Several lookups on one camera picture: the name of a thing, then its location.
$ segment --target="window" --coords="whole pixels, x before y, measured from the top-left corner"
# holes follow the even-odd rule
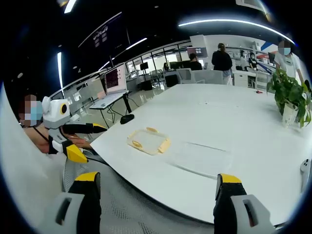
[[[131,73],[135,70],[135,67],[133,66],[133,62],[129,61],[127,62],[128,72]]]
[[[136,70],[138,71],[138,75],[139,76],[142,75],[143,71],[141,71],[141,69],[140,69],[140,64],[142,64],[141,57],[134,59],[133,62],[135,63]]]
[[[169,62],[168,66],[170,67],[170,62],[181,61],[180,53],[177,48],[177,45],[169,46],[165,48],[165,54],[167,61]]]
[[[183,43],[179,45],[182,61],[190,60],[189,55],[187,53],[187,47],[191,47],[191,46],[192,46],[191,42],[187,42],[187,43]]]
[[[167,62],[163,49],[153,51],[152,54],[153,54],[156,70],[162,70],[164,63]]]
[[[142,59],[143,59],[143,62],[147,62],[148,64],[148,69],[145,69],[146,74],[149,74],[151,71],[155,70],[155,66],[154,66],[151,53],[143,55]]]

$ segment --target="ceiling light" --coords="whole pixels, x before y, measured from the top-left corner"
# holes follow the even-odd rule
[[[190,24],[195,24],[195,23],[205,23],[205,22],[237,22],[237,23],[251,24],[251,25],[254,25],[254,26],[257,26],[257,27],[260,27],[260,28],[267,29],[267,30],[269,30],[271,32],[274,32],[274,33],[280,35],[281,37],[289,40],[294,45],[296,45],[294,43],[294,41],[291,40],[289,37],[285,36],[284,34],[278,32],[278,31],[276,31],[274,29],[271,29],[271,28],[269,28],[267,26],[264,26],[264,25],[261,25],[261,24],[252,23],[252,22],[249,22],[249,21],[237,20],[237,19],[205,19],[205,20],[197,20],[197,21],[192,21],[192,22],[188,22],[188,23],[179,24],[179,27],[190,25]]]
[[[102,70],[103,67],[105,67],[109,62],[107,62],[106,64],[104,64],[100,69],[98,69],[98,71]]]
[[[138,42],[134,43],[133,45],[130,45],[126,50],[129,50],[130,48],[134,47],[135,45],[141,43],[142,41],[145,41],[147,38],[143,38],[142,40],[139,40]]]
[[[75,2],[76,2],[76,0],[69,0],[68,1],[67,5],[66,5],[66,8],[65,8],[65,11],[64,11],[64,14],[69,13],[69,12],[72,11],[72,8],[73,8]]]
[[[62,52],[58,53],[58,77],[59,77],[59,84],[60,88],[63,88],[63,81],[62,81],[62,62],[61,62]]]

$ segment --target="woman in black top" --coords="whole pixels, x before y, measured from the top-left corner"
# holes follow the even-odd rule
[[[168,67],[168,64],[165,62],[164,63],[164,66],[163,66],[163,68],[162,68],[162,71],[163,72],[168,72],[169,71],[169,67]]]
[[[255,56],[253,52],[250,53],[250,58],[248,59],[248,63],[251,68],[254,68],[255,70],[257,69],[258,63],[257,63],[257,60],[255,60]]]
[[[212,64],[214,65],[214,70],[223,72],[223,83],[232,85],[232,59],[229,54],[225,52],[223,43],[219,43],[218,51],[213,53]]]

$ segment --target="standing desk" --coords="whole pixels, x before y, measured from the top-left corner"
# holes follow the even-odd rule
[[[271,93],[215,85],[177,84],[133,111],[91,143],[123,178],[163,205],[213,223],[216,180],[241,179],[248,194],[270,211],[273,225],[288,220],[300,198],[300,164],[312,152],[312,125],[286,129]],[[152,127],[170,138],[164,154],[150,156],[127,145],[138,129]]]
[[[113,105],[116,101],[118,101],[119,99],[123,99],[125,105],[126,105],[126,108],[127,108],[127,111],[129,113],[132,112],[131,108],[130,108],[130,105],[129,105],[129,102],[128,102],[128,99],[127,99],[127,96],[129,94],[129,91],[125,91],[125,92],[122,92],[122,93],[116,93],[116,94],[109,94],[107,96],[105,96],[104,98],[102,99],[99,99],[97,100],[93,105],[91,105],[89,107],[89,109],[92,109],[92,110],[100,110],[101,111],[101,114],[102,114],[102,117],[107,125],[107,127],[109,128],[105,118],[104,118],[104,115],[102,113],[102,110],[105,110],[106,108],[108,108],[109,106]]]

